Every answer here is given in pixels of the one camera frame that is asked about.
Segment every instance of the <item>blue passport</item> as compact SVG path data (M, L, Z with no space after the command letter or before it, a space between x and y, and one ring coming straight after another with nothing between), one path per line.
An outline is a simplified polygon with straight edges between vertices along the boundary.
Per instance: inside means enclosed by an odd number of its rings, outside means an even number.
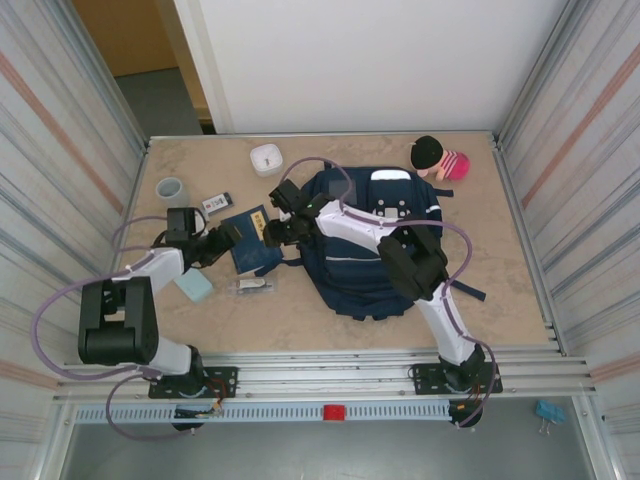
M282 250L264 244L262 231L268 221L267 211L262 205L222 220L221 223L234 225L242 235L242 240L231 249L233 263L239 274L282 260Z

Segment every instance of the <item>white wall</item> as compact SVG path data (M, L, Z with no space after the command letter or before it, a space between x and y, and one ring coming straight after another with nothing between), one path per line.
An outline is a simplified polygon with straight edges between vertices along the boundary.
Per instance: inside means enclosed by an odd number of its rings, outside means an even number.
M176 0L220 133L496 129L566 0Z

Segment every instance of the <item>corrugated metal wall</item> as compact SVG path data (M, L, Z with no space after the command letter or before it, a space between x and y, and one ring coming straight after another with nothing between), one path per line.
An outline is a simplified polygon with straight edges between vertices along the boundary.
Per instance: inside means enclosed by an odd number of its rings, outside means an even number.
M572 354L640 475L640 2L583 2L505 158Z
M62 1L0 2L3 480L32 470L57 384L32 352L31 315L55 290L110 266L109 236L144 150L73 19ZM42 324L43 347L58 362L76 350L78 311L79 295L70 295Z

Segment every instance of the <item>sticker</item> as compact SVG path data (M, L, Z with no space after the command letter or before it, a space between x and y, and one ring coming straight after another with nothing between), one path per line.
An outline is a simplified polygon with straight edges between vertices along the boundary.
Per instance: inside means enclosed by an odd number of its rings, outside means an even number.
M209 200L205 200L204 202L202 202L202 205L204 205L207 213L212 213L216 210L220 210L221 208L229 206L229 202L227 202L224 193L222 193L220 195L216 195L213 198L210 198Z
M262 236L262 231L264 230L264 227L267 226L267 223L264 221L264 216L262 215L262 212L255 212L251 214L251 221L253 222L253 227L256 229L256 232L258 233L258 238L260 239L260 241L264 241L264 238Z

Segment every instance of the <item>white small container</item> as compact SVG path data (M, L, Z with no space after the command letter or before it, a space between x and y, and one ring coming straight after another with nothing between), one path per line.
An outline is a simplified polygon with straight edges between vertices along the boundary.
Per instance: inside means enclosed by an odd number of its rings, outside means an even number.
M260 177L268 177L282 171L284 165L282 153L273 143L254 148L249 156L253 169Z

